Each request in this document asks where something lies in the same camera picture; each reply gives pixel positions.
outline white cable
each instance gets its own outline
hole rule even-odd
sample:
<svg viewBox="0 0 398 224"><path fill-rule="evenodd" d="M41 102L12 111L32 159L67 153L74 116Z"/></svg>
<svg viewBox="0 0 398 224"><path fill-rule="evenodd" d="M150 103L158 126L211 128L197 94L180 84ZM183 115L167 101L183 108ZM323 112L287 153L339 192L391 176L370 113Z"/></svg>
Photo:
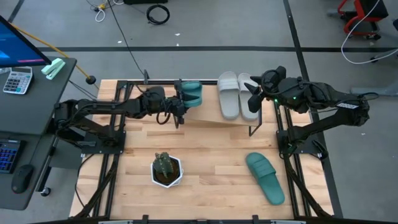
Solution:
<svg viewBox="0 0 398 224"><path fill-rule="evenodd" d="M119 0L113 0L113 3L118 4L118 5L124 4L124 2L122 2L122 3L117 3L118 1L119 1Z"/></svg>
<svg viewBox="0 0 398 224"><path fill-rule="evenodd" d="M102 17L102 19L98 20L98 15L101 14L101 12L104 14L104 17ZM95 21L102 22L102 21L104 21L105 17L106 17L105 11L103 11L102 9L98 9L97 15L95 16Z"/></svg>
<svg viewBox="0 0 398 224"><path fill-rule="evenodd" d="M368 13L362 20L360 20L360 22L357 23L357 24L354 26L354 28L352 28L352 30L351 30L351 31L349 32L349 34L347 35L347 38L344 40L343 45L341 46L341 53L343 54L344 58L345 58L349 63L353 63L353 64L355 64L355 65L363 65L363 64L366 64L366 63L375 62L375 61L377 61L377 60L380 60L380 59L383 59L383 58L386 58L386 57L390 57L391 55L394 55L395 53L398 52L398 49L397 49L396 51L394 51L393 53L391 53L391 54L389 54L389 55L383 56L383 57L381 57L381 58L375 58L375 59L369 60L369 61L367 61L367 62L353 62L353 61L351 61L350 59L348 59L347 56L344 54L343 47L344 47L344 45L346 44L346 42L347 42L348 38L350 37L350 35L353 33L353 31L355 30L355 28L356 28L362 21L364 21L364 20L373 12L373 10L376 8L376 6L379 4L379 2L380 2L380 0L378 0L378 1L375 3L375 5L373 6L372 10L370 10L369 13Z"/></svg>

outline red chair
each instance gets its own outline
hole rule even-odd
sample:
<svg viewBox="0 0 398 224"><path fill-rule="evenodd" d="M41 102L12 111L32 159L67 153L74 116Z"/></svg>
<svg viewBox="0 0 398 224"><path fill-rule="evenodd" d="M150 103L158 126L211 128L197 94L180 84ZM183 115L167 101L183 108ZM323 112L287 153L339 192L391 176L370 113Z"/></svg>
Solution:
<svg viewBox="0 0 398 224"><path fill-rule="evenodd" d="M354 0L355 11L342 11L341 9L347 3L348 0L343 0L341 4L338 6L338 14L341 15L341 18L345 20L347 23L344 26L344 32L349 34L351 32L351 28L356 25L356 22L359 22L369 12L372 10L374 5L377 3L377 0ZM386 18L388 16L387 8L384 5L383 0L379 1L379 4L373 10L372 13L364 20L371 25L371 29L367 28L366 30L359 30L359 25L355 31L351 33L351 35L365 35L368 39L378 40L381 38L379 34L379 27L376 22Z"/></svg>

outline computer monitor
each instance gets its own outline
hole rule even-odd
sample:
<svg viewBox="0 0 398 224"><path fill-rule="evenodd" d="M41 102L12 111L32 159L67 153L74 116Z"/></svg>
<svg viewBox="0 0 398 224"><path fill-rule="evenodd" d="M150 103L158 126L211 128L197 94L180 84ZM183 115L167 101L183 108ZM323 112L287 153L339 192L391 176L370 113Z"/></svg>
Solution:
<svg viewBox="0 0 398 224"><path fill-rule="evenodd" d="M0 68L48 64L51 60L0 16Z"/></svg>

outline plant pot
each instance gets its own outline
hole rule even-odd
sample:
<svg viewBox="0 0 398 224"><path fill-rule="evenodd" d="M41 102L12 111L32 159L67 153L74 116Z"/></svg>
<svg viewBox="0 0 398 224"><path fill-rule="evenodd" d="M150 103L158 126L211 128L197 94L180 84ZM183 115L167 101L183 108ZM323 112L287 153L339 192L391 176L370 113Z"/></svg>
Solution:
<svg viewBox="0 0 398 224"><path fill-rule="evenodd" d="M180 184L181 179L182 179L182 174L184 173L180 159L177 159L176 157L172 157L172 156L170 156L170 159L178 164L179 175L177 176L176 179L171 180L170 183L167 183L167 184L161 183L160 181L157 180L157 178L155 176L156 171L154 169L154 165L152 163L150 164L150 176L152 178L152 182L157 185L160 185L162 187L165 187L165 188L170 188L170 187L177 186L178 184Z"/></svg>

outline white slide sandal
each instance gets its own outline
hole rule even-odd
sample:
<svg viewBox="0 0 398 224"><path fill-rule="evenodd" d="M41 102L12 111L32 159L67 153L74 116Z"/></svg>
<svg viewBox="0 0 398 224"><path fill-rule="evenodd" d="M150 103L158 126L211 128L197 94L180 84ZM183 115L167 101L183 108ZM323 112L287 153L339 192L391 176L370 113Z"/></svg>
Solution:
<svg viewBox="0 0 398 224"><path fill-rule="evenodd" d="M250 75L247 73L242 73L239 75L238 83L239 83L239 89L240 89L239 101L241 104L242 117L246 121L255 121L259 117L258 112L252 113L249 111L248 101L249 101L250 97L252 96L252 94L250 93L248 88L246 88L246 86L244 84L248 83L252 86L258 86L258 84L255 81L251 80Z"/></svg>
<svg viewBox="0 0 398 224"><path fill-rule="evenodd" d="M233 72L221 74L217 87L223 117L228 120L236 119L239 116L239 85L236 74Z"/></svg>

